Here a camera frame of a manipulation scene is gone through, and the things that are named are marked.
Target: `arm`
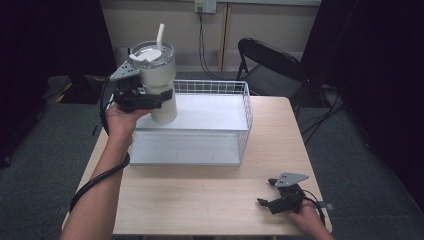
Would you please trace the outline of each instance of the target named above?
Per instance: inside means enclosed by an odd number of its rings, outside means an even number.
[[[334,240],[335,238],[322,224],[314,206],[307,200],[303,200],[299,213],[289,212],[288,216],[296,225],[316,240]]]
[[[132,143],[136,121],[150,110],[119,111],[114,104],[106,112],[109,138],[91,178],[121,164]],[[110,239],[115,225],[122,170],[94,185],[75,205],[61,239]]]

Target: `wooden table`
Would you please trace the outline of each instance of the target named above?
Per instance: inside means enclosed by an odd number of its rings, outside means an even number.
[[[267,180],[281,172],[309,175],[299,185],[322,200],[290,103],[282,97],[252,96],[251,101],[253,126],[240,166],[127,166],[114,234],[302,234],[284,214],[272,215],[256,200],[279,197]],[[102,131],[80,187],[89,180],[106,141]]]

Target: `black curtain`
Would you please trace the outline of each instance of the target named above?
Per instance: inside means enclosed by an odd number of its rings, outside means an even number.
[[[424,2],[323,0],[302,63],[424,209]]]

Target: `chair back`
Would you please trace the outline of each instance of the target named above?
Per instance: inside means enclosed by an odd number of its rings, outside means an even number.
[[[288,53],[253,38],[241,39],[238,43],[238,49],[242,59],[238,75],[240,75],[242,69],[246,73],[248,72],[245,60],[245,57],[247,57],[281,75],[306,82],[306,77],[299,61]]]

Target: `black chair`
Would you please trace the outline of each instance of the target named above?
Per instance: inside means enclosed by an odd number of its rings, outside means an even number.
[[[282,96],[290,100],[296,116],[309,86],[299,61],[266,43],[253,38],[243,38],[238,43],[241,63],[237,80],[247,82],[251,95]],[[258,65],[250,71],[246,58]]]

